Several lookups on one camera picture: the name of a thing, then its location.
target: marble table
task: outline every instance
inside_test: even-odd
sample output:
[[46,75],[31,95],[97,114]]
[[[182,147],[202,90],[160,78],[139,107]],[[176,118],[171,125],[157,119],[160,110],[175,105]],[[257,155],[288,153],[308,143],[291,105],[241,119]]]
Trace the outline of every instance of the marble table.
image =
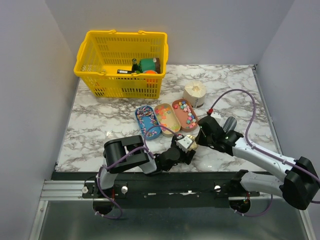
[[[186,83],[201,81],[207,90],[205,103],[194,111],[198,118],[204,117],[212,103],[225,91],[244,89],[253,94],[256,103],[256,117],[249,131],[249,137],[257,144],[276,151],[264,105],[248,65],[167,65],[162,81],[159,99],[98,98],[80,79],[69,123],[58,158],[58,172],[96,172],[103,163],[105,142],[141,134],[134,111],[143,105],[153,108],[161,103],[171,104],[180,99]],[[244,93],[231,92],[220,100],[215,111],[224,121],[233,116],[238,124],[236,131],[244,133],[252,115],[251,99]],[[191,132],[197,135],[199,127]],[[153,153],[160,153],[170,147],[171,138],[162,134],[147,141]],[[200,146],[190,165],[179,164],[171,172],[214,172],[214,171],[262,171],[262,169],[241,158]],[[130,172],[141,172],[135,167]]]

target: basket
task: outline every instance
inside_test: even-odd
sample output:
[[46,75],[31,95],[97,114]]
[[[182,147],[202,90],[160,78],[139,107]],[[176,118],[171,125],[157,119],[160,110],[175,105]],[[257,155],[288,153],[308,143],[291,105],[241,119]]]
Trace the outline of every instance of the basket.
[[[76,56],[74,74],[97,97],[157,99],[168,61],[164,32],[87,32]],[[159,58],[160,74],[118,74],[131,70],[132,59]]]

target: table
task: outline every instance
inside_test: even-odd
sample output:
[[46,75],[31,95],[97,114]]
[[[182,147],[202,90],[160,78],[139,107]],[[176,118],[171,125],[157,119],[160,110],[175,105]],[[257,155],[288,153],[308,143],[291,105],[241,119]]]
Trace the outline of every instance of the table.
[[[198,118],[206,115],[212,103],[225,91],[243,89],[253,94],[256,117],[249,137],[257,144],[276,151],[275,141],[266,116],[264,105],[248,65],[167,65],[159,99],[102,98],[95,97],[80,79],[65,137],[58,158],[58,172],[97,172],[103,163],[104,143],[109,140],[141,134],[134,111],[143,105],[153,108],[161,103],[171,104],[182,98],[188,81],[201,81],[207,90],[205,103],[194,109]],[[231,92],[220,100],[215,111],[224,121],[233,116],[237,119],[236,131],[244,133],[252,115],[251,99],[244,93]],[[190,132],[197,135],[199,127]],[[153,153],[161,153],[170,147],[171,138],[161,135],[147,141]],[[179,164],[171,172],[214,172],[214,171],[263,171],[260,167],[226,153],[199,146],[190,165]],[[135,167],[129,172],[141,172]]]

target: gray wall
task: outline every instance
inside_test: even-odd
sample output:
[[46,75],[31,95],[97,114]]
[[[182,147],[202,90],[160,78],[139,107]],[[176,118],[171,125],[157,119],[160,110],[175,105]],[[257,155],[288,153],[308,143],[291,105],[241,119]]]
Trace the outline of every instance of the gray wall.
[[29,238],[75,91],[74,56],[43,0],[0,1],[0,239]]
[[[295,0],[258,65],[281,148],[320,173],[320,1]],[[308,208],[320,239],[320,205]]]
[[170,64],[256,64],[293,0],[45,0],[72,53],[89,30],[167,32]]

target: toilet paper roll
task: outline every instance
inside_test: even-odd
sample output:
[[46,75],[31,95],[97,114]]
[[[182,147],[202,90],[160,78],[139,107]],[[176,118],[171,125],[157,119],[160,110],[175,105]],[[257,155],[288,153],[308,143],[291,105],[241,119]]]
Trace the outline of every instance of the toilet paper roll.
[[200,108],[206,97],[206,86],[200,81],[191,81],[184,87],[183,98],[188,100],[193,108]]

